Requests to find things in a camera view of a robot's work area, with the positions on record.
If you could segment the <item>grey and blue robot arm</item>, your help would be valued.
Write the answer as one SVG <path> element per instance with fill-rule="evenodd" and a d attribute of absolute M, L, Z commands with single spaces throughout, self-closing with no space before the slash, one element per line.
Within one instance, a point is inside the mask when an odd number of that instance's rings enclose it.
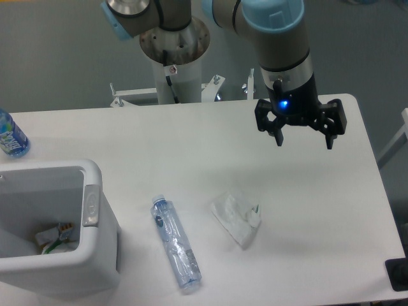
<path fill-rule="evenodd" d="M 209 19 L 247 40 L 256 52 L 268 99 L 257 102 L 259 131 L 282 145 L 284 126 L 308 126 L 324 134 L 326 146 L 346 131 L 339 99 L 317 97 L 303 1 L 203 1 Z M 195 103 L 201 73 L 194 69 L 210 44 L 206 25 L 191 1 L 103 1 L 101 9 L 121 40 L 138 38 L 154 67 L 161 104 Z"/>

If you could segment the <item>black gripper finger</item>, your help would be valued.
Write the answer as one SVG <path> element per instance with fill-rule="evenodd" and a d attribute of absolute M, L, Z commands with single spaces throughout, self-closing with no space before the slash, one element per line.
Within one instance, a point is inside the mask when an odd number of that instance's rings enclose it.
<path fill-rule="evenodd" d="M 347 118 L 340 99 L 333 99 L 318 106 L 314 129 L 325 136 L 326 147 L 331 150 L 338 135 L 346 132 Z"/>
<path fill-rule="evenodd" d="M 274 120 L 268 118 L 268 114 L 272 112 L 272 103 L 259 99 L 254 109 L 256 118 L 256 124 L 259 131 L 266 131 L 270 136 L 275 138 L 278 147 L 281 147 L 284 141 L 282 134 L 282 128 L 284 126 L 284 120 L 278 116 Z"/>

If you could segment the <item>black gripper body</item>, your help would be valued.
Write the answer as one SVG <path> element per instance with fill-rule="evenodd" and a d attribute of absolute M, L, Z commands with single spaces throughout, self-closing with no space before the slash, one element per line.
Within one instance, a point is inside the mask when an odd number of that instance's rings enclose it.
<path fill-rule="evenodd" d="M 317 98 L 314 74 L 305 84 L 292 91 L 280 95 L 270 88 L 267 91 L 272 104 L 271 113 L 275 115 L 274 122 L 284 119 L 283 122 L 293 126 L 316 125 L 321 103 Z"/>

